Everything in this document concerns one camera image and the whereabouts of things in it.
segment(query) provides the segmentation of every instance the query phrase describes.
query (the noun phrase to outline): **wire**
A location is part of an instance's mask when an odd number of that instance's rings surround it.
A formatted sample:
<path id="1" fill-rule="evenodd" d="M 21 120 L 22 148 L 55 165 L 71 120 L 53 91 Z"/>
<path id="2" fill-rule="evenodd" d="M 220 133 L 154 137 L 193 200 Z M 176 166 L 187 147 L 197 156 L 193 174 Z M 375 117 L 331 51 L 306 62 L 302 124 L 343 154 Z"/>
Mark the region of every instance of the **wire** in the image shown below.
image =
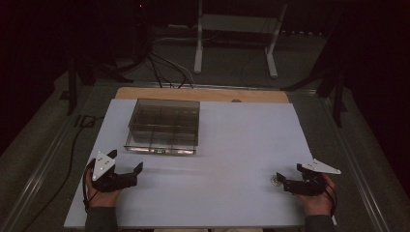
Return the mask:
<path id="1" fill-rule="evenodd" d="M 325 190 L 326 194 L 329 196 L 329 198 L 330 198 L 331 201 L 332 201 L 331 215 L 333 216 L 333 215 L 335 214 L 336 208 L 337 208 L 337 194 L 336 194 L 336 192 L 335 192 L 335 189 L 332 188 L 329 184 L 326 183 L 326 186 L 328 186 L 328 187 L 332 190 L 332 193 L 333 193 L 334 196 L 335 196 L 335 198 L 333 198 L 332 195 L 331 195 L 327 190 Z"/>
<path id="2" fill-rule="evenodd" d="M 185 70 L 185 71 L 190 75 L 190 80 L 192 81 L 192 82 L 190 82 L 190 81 L 187 79 L 188 83 L 190 84 L 190 87 L 193 89 L 193 86 L 192 86 L 192 84 L 193 84 L 193 85 L 195 85 L 195 88 L 198 89 L 197 85 L 195 84 L 195 81 L 193 80 L 192 73 L 191 73 L 187 68 L 185 68 L 185 67 L 183 67 L 183 66 L 181 66 L 181 65 L 179 65 L 179 64 L 177 64 L 177 63 L 174 63 L 174 62 L 172 62 L 172 61 L 170 61 L 170 60 L 167 60 L 167 59 L 165 59 L 165 58 L 163 58 L 163 57 L 160 57 L 160 56 L 159 56 L 157 53 L 155 53 L 154 51 L 151 51 L 151 54 L 153 54 L 154 56 L 156 56 L 156 57 L 162 59 L 163 61 L 168 62 L 169 64 L 171 64 L 173 67 L 175 67 L 175 68 L 178 69 L 178 70 L 180 70 L 179 68 Z M 187 76 L 186 76 L 181 70 L 180 70 L 180 73 L 181 73 L 185 78 L 187 78 Z"/>
<path id="3" fill-rule="evenodd" d="M 48 205 L 55 199 L 55 197 L 57 197 L 57 195 L 60 193 L 61 189 L 63 189 L 63 186 L 67 183 L 67 181 L 69 180 L 69 177 L 72 173 L 72 169 L 73 169 L 73 157 L 74 157 L 74 148 L 75 148 L 75 143 L 76 140 L 78 139 L 79 135 L 81 134 L 81 132 L 87 127 L 87 126 L 91 126 L 93 125 L 95 122 L 97 122 L 98 120 L 103 119 L 103 117 L 100 118 L 95 118 L 93 121 L 87 123 L 86 125 L 84 125 L 82 128 L 80 128 L 80 130 L 78 130 L 78 132 L 75 135 L 75 138 L 73 140 L 73 145 L 72 145 L 72 149 L 70 152 L 70 164 L 69 164 L 69 169 L 67 171 L 66 177 L 63 181 L 63 183 L 60 185 L 60 187 L 55 191 L 55 193 L 51 196 L 51 198 L 47 201 L 47 203 L 45 203 L 45 205 L 36 213 L 36 215 L 33 217 L 33 219 L 26 225 L 26 227 L 24 227 L 24 229 L 22 231 L 26 231 L 31 224 L 36 221 L 36 219 L 43 213 L 43 211 L 48 207 Z"/>
<path id="4" fill-rule="evenodd" d="M 159 83 L 160 87 L 162 88 L 162 84 L 161 84 L 160 78 L 159 78 L 159 76 L 158 76 L 158 74 L 157 74 L 156 69 L 154 68 L 154 67 L 155 67 L 154 62 L 153 62 L 153 60 L 152 60 L 150 57 L 148 57 L 148 58 L 149 58 L 148 60 L 151 61 L 151 64 L 152 64 L 152 66 L 153 66 L 155 78 L 157 79 L 157 82 Z"/>

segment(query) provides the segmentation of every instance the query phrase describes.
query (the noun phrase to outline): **white metal frame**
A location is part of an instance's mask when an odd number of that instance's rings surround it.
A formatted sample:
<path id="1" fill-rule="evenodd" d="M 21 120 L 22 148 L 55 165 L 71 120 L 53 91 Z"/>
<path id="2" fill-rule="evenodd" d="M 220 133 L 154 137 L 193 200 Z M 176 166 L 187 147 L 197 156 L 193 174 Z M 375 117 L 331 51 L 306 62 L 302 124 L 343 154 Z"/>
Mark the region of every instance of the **white metal frame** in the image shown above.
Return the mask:
<path id="1" fill-rule="evenodd" d="M 275 25 L 264 27 L 262 29 L 254 25 L 262 25 L 266 18 L 250 17 L 250 16 L 233 16 L 233 15 L 216 15 L 204 14 L 202 11 L 202 0 L 199 0 L 198 7 L 198 38 L 195 54 L 195 63 L 193 71 L 197 74 L 202 71 L 202 30 L 219 30 L 219 31 L 236 31 L 236 32 L 254 32 L 254 33 L 272 33 L 271 43 L 265 47 L 266 61 L 268 63 L 269 74 L 272 78 L 278 77 L 277 67 L 273 56 L 275 44 L 278 40 L 278 34 L 286 12 L 287 5 L 281 6 L 278 18 L 275 19 Z"/>

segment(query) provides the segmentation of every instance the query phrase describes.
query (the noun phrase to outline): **white table surface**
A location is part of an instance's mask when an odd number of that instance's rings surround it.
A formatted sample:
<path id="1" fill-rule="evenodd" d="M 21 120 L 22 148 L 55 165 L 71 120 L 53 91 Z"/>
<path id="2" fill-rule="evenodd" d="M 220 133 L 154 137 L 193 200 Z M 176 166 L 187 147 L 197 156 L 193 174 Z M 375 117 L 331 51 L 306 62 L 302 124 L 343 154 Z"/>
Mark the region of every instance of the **white table surface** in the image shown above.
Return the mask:
<path id="1" fill-rule="evenodd" d="M 118 174 L 141 162 L 138 185 L 122 191 L 117 218 L 124 228 L 282 227 L 304 224 L 299 200 L 274 187 L 279 172 L 301 180 L 296 163 L 310 163 L 291 103 L 200 104 L 196 155 L 167 157 L 126 151 L 136 100 L 112 100 L 90 159 L 117 149 Z M 86 213 L 78 185 L 65 227 L 83 228 Z"/>

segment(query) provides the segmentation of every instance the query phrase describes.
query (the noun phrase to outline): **hand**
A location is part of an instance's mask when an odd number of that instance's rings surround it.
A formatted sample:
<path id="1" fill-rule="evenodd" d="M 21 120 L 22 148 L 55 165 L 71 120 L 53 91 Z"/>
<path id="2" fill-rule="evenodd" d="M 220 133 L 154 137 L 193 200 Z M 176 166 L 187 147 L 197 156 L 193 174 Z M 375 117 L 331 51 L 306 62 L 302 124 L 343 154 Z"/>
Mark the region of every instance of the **hand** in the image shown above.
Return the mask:
<path id="1" fill-rule="evenodd" d="M 87 196 L 89 200 L 90 207 L 115 207 L 117 203 L 117 198 L 120 195 L 120 190 L 115 190 L 112 192 L 100 192 L 93 188 L 91 184 L 91 176 L 93 175 L 91 169 L 87 170 L 86 185 L 87 185 Z"/>
<path id="2" fill-rule="evenodd" d="M 326 183 L 329 186 L 326 186 L 326 191 L 330 195 L 334 195 L 334 189 L 336 187 L 335 183 L 329 178 L 326 174 L 322 174 L 323 178 L 325 178 Z M 315 216 L 315 215 L 331 215 L 332 210 L 332 200 L 323 192 L 320 195 L 316 196 L 305 196 L 305 195 L 296 195 L 299 199 L 301 199 L 302 203 L 305 207 L 305 213 L 307 216 Z"/>

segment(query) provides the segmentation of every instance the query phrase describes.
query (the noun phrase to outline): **dark background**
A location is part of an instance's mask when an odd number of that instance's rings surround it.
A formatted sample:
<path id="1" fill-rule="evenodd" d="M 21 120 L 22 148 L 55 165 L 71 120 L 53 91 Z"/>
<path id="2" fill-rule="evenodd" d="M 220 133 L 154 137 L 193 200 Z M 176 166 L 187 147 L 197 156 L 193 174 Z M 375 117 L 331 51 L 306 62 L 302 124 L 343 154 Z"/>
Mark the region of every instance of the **dark background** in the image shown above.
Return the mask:
<path id="1" fill-rule="evenodd" d="M 67 70 L 67 54 L 74 44 L 105 63 L 113 62 L 115 44 L 110 35 L 126 40 L 127 22 L 107 20 L 128 15 L 135 1 L 2 1 L 0 3 L 1 125 L 0 153 L 53 93 L 53 81 Z M 208 1 L 209 12 L 228 11 L 227 1 Z M 264 15 L 241 10 L 248 1 L 235 1 L 229 12 Z M 143 19 L 158 26 L 196 23 L 196 1 L 152 0 Z M 340 60 L 347 61 L 345 84 L 352 90 L 386 158 L 410 192 L 410 6 L 407 1 L 289 1 L 283 33 L 332 35 L 314 72 Z M 117 23 L 128 23 L 116 27 Z"/>

